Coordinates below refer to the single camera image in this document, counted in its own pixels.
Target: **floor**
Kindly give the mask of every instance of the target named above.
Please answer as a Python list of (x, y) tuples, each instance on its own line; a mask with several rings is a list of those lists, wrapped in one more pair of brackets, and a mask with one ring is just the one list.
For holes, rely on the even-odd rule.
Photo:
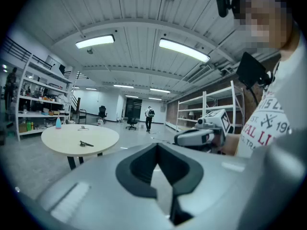
[[(88, 115), (86, 123), (96, 125), (97, 116)], [(128, 125), (125, 122), (107, 122), (104, 125), (119, 134), (117, 144), (104, 152), (104, 156), (145, 143), (174, 141), (175, 131), (162, 124), (152, 124), (150, 134), (146, 132), (143, 122), (136, 125), (137, 130), (128, 130), (126, 126)], [(84, 162), (92, 157), (84, 157)], [(50, 184), (71, 171), (67, 157), (56, 154), (46, 147), (40, 134), (22, 136), (21, 142), (18, 142), (14, 136), (6, 137), (5, 145), (0, 146), (0, 161), (12, 186), (19, 187), (32, 199), (36, 199)], [(168, 215), (172, 188), (158, 166), (153, 173), (152, 186), (158, 192), (158, 205), (165, 215)]]

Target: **round table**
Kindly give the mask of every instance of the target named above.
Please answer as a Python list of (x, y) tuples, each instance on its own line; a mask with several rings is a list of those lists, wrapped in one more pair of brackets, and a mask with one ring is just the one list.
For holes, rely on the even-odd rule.
[[(81, 126), (89, 130), (78, 130)], [(102, 156), (102, 152), (113, 147), (118, 139), (118, 133), (112, 129), (81, 124), (62, 125), (61, 129), (53, 126), (42, 133), (43, 143), (50, 149), (67, 156), (71, 169), (76, 168), (73, 157), (79, 157), (79, 162), (83, 163), (83, 156), (94, 154)], [(81, 147), (80, 141), (93, 147), (88, 145)]]

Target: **man in white shirt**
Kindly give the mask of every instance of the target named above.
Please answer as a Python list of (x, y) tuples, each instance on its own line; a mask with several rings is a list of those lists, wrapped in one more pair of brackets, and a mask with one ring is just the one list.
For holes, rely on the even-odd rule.
[(154, 116), (154, 112), (152, 114), (151, 112), (152, 108), (149, 106), (147, 108), (147, 110), (145, 111), (145, 116), (146, 116), (146, 132), (150, 132), (150, 128), (151, 128), (151, 125), (152, 125), (152, 120), (153, 120), (153, 116)]
[(307, 44), (280, 0), (240, 0), (240, 13), (234, 16), (250, 27), (259, 42), (281, 53), (273, 71), (273, 82), (264, 89), (261, 102), (241, 134), (228, 134), (222, 148), (228, 155), (248, 158), (257, 147), (269, 145), (278, 136), (291, 133), (291, 124), (275, 93), (294, 71), (307, 68)]

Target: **vent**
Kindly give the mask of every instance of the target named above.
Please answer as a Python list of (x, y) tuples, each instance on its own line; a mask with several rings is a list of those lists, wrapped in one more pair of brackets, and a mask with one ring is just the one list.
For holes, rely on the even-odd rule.
[(200, 69), (198, 69), (198, 71), (196, 71), (189, 79), (188, 82), (192, 83), (193, 81), (195, 81), (197, 78), (199, 78), (201, 75), (205, 74), (206, 72), (208, 72), (209, 70), (211, 70), (211, 67), (209, 65), (206, 65), (204, 67), (202, 67), (203, 65), (200, 66)]

